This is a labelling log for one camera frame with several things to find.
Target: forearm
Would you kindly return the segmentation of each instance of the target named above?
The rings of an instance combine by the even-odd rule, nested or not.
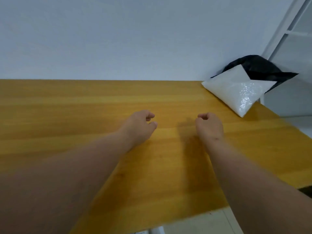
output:
[[[216,177],[244,233],[308,233],[312,201],[241,155],[207,140]]]
[[[1,230],[68,233],[120,156],[130,149],[127,138],[112,133],[80,149],[1,175]]]

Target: person's left hand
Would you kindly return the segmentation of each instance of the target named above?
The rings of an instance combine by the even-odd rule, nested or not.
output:
[[[155,115],[149,110],[135,112],[127,118],[118,132],[126,136],[132,147],[142,144],[151,137],[157,128],[157,122],[146,123],[154,117]]]

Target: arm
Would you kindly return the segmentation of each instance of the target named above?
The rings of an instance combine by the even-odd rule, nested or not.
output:
[[[222,123],[215,114],[199,114],[196,130],[245,234],[312,232],[312,199],[226,143]]]
[[[1,233],[68,233],[118,164],[157,127],[147,110],[80,149],[0,176]]]

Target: black plastic bag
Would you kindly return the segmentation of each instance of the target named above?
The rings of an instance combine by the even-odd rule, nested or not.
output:
[[[267,92],[298,74],[293,72],[282,72],[272,62],[259,55],[248,55],[236,59],[224,67],[222,73],[237,65],[243,66],[250,79],[276,81],[276,84],[273,85]]]

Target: yellow wood grain surface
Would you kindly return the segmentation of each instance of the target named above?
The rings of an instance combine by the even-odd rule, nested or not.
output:
[[[116,130],[149,109],[158,128],[119,163],[72,233],[121,233],[227,205],[195,133],[214,112],[228,141],[295,187],[312,184],[312,140],[255,103],[244,118],[195,81],[0,80],[0,170]]]

